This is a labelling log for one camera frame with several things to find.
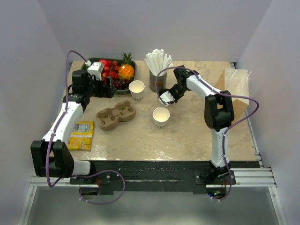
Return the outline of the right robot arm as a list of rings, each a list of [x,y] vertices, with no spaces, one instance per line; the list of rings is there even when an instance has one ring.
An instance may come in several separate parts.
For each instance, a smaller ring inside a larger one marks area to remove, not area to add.
[[[170,89],[158,90],[158,79],[155,79],[155,89],[161,104],[175,104],[185,92],[192,91],[204,100],[204,121],[211,131],[212,153],[210,169],[206,179],[214,184],[220,184],[224,179],[233,183],[233,173],[228,157],[229,128],[234,120],[232,96],[228,91],[220,91],[206,82],[198,72],[181,67],[172,67],[177,83]]]

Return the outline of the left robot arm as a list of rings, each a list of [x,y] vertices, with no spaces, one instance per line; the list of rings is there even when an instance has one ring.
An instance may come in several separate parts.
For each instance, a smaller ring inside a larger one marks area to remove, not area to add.
[[[91,169],[91,163],[74,160],[68,149],[68,141],[90,98],[112,98],[115,93],[110,77],[102,80],[100,74],[87,70],[73,72],[72,84],[67,86],[58,117],[42,140],[33,141],[30,146],[37,176],[69,178],[80,175],[87,184],[96,181],[97,172]]]

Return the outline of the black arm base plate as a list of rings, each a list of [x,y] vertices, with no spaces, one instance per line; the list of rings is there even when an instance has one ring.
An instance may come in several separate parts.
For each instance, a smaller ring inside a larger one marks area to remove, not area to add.
[[[72,185],[96,185],[101,195],[114,191],[192,192],[207,194],[207,185],[220,186],[209,161],[92,161],[89,178],[71,178]]]

